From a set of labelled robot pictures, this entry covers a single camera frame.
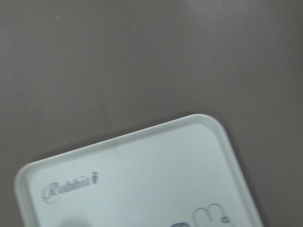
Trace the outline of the cream rabbit tray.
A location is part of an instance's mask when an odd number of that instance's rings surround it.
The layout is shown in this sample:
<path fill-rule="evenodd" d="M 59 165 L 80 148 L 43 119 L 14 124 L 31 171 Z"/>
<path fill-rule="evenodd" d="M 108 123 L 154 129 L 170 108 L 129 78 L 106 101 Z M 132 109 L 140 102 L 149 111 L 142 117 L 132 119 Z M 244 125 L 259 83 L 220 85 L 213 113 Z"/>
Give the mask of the cream rabbit tray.
<path fill-rule="evenodd" d="M 26 227 L 261 227 L 225 128 L 193 114 L 22 167 Z"/>

